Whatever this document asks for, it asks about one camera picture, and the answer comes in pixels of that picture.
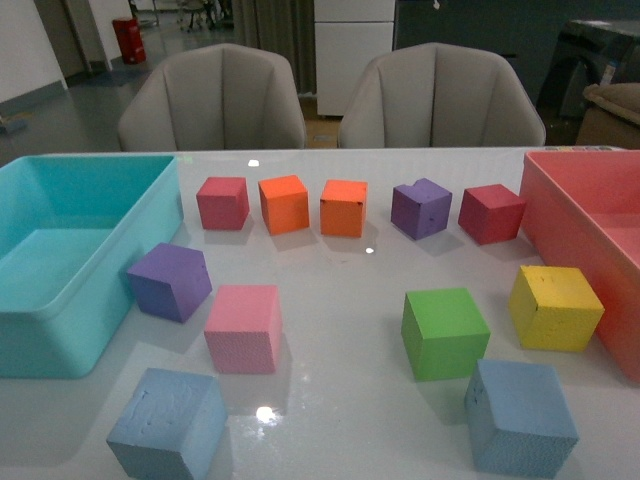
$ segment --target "white cabinet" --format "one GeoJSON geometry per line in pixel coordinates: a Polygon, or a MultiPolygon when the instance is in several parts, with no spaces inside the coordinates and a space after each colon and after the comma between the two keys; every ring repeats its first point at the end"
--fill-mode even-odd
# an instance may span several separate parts
{"type": "Polygon", "coordinates": [[[394,0],[315,0],[319,115],[344,115],[367,64],[391,52],[394,0]]]}

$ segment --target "light blue cube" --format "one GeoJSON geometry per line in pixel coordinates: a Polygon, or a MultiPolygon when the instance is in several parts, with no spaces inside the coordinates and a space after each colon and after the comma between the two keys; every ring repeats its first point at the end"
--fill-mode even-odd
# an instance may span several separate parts
{"type": "Polygon", "coordinates": [[[130,477],[202,480],[226,421],[215,378],[150,368],[107,443],[130,477]]]}
{"type": "Polygon", "coordinates": [[[478,470],[554,478],[578,442],[552,366],[478,360],[464,403],[478,470]]]}

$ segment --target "gray floor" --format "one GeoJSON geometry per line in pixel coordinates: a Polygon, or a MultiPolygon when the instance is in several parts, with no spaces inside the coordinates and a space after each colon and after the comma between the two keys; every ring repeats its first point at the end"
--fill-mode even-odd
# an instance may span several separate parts
{"type": "MultiPolygon", "coordinates": [[[[153,19],[141,12],[139,20],[153,19]]],[[[44,153],[119,151],[116,125],[120,115],[144,83],[146,74],[164,58],[185,50],[235,41],[233,28],[181,31],[175,13],[159,14],[159,26],[142,29],[147,61],[119,64],[117,70],[142,71],[123,86],[93,86],[80,83],[19,112],[26,128],[0,133],[0,166],[13,159],[44,153]]]]}

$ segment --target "table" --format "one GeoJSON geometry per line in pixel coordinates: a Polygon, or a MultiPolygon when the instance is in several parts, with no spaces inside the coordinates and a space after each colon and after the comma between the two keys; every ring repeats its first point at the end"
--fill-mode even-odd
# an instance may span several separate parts
{"type": "MultiPolygon", "coordinates": [[[[466,287],[492,337],[487,358],[554,365],[581,435],[557,479],[637,478],[640,389],[597,339],[584,353],[520,348],[507,310],[518,267],[541,260],[522,233],[479,247],[457,225],[464,188],[517,192],[524,149],[182,153],[184,224],[173,242],[202,250],[215,289],[276,284],[284,342],[270,376],[220,375],[230,417],[211,479],[505,479],[473,468],[463,408],[468,379],[416,383],[400,337],[407,290],[466,287]],[[311,228],[270,237],[258,180],[297,174],[311,228]],[[195,193],[208,176],[244,176],[240,232],[203,231],[195,193]],[[394,186],[427,177],[453,192],[447,230],[413,241],[390,221],[394,186]],[[324,237],[328,179],[369,182],[360,239],[324,237]],[[257,409],[268,406],[272,410],[257,409]]],[[[133,306],[92,373],[0,379],[0,478],[126,479],[105,439],[148,367],[216,375],[202,335],[210,295],[184,325],[133,306]]]]}

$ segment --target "turquoise plastic box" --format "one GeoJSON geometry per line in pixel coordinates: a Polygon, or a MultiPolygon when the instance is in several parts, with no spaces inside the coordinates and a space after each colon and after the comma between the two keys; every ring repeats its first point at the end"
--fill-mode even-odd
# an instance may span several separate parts
{"type": "Polygon", "coordinates": [[[0,205],[0,376],[86,375],[133,303],[127,269],[182,222],[177,160],[19,158],[0,205]]]}

